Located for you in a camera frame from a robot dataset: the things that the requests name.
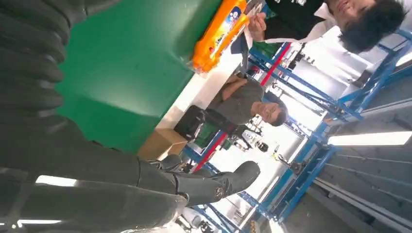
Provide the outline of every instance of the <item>gray t-shirt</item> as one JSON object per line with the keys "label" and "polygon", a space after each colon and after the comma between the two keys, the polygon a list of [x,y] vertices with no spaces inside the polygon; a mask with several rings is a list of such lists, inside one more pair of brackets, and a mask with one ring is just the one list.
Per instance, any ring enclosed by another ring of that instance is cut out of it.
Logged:
{"label": "gray t-shirt", "polygon": [[245,124],[254,117],[250,112],[252,104],[262,101],[264,91],[260,83],[248,80],[247,84],[235,91],[227,100],[223,101],[222,92],[228,85],[230,84],[222,87],[208,108],[214,109],[234,124]]}

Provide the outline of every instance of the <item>black hair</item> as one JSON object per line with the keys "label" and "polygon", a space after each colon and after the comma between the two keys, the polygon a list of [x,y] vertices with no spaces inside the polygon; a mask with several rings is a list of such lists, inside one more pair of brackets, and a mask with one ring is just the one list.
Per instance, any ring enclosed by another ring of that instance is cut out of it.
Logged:
{"label": "black hair", "polygon": [[343,29],[340,36],[343,47],[352,53],[369,51],[379,41],[401,25],[407,13],[396,0],[375,0],[376,4]]}
{"label": "black hair", "polygon": [[276,120],[271,123],[271,125],[273,125],[275,127],[281,126],[288,119],[288,109],[286,107],[283,107],[283,106],[280,106],[279,108],[282,111],[277,115]]}

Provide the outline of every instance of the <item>green tabletop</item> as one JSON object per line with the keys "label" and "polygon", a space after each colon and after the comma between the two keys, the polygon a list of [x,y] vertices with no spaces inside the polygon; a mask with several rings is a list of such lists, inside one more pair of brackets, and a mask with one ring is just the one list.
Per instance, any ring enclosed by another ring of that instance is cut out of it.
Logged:
{"label": "green tabletop", "polygon": [[77,25],[57,89],[87,139],[135,153],[188,83],[221,0],[124,0]]}

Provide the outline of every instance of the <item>fluorescent light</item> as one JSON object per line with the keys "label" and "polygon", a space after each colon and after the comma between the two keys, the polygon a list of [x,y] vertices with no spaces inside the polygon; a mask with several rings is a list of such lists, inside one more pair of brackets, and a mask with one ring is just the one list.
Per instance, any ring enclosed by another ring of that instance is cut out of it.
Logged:
{"label": "fluorescent light", "polygon": [[39,176],[36,183],[45,183],[55,186],[73,187],[76,184],[75,179],[55,177],[55,176]]}
{"label": "fluorescent light", "polygon": [[403,64],[407,63],[408,61],[410,61],[411,59],[412,59],[412,52],[406,54],[401,59],[399,59],[399,61],[396,63],[396,66],[398,67],[400,65],[403,65]]}
{"label": "fluorescent light", "polygon": [[404,145],[411,136],[411,131],[367,133],[332,136],[329,138],[328,143],[335,146],[396,146]]}
{"label": "fluorescent light", "polygon": [[20,219],[17,224],[55,224],[61,222],[60,220],[31,220],[31,219]]}

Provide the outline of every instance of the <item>red pole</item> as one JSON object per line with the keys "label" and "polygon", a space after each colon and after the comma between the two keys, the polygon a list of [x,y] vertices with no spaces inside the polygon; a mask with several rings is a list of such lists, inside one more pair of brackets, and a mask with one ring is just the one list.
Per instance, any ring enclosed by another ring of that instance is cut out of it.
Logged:
{"label": "red pole", "polygon": [[289,48],[291,47],[291,43],[288,43],[288,45],[286,46],[286,49],[282,51],[282,53],[280,54],[280,56],[277,58],[277,60],[275,61],[275,63],[273,64],[273,66],[270,68],[269,72],[266,74],[266,77],[262,80],[262,82],[260,83],[261,86],[264,86],[267,81],[269,80],[270,76],[272,75],[272,73],[274,72],[274,70],[276,69],[276,67],[280,64],[280,62],[282,61],[282,58],[285,56],[286,52],[289,50]]}

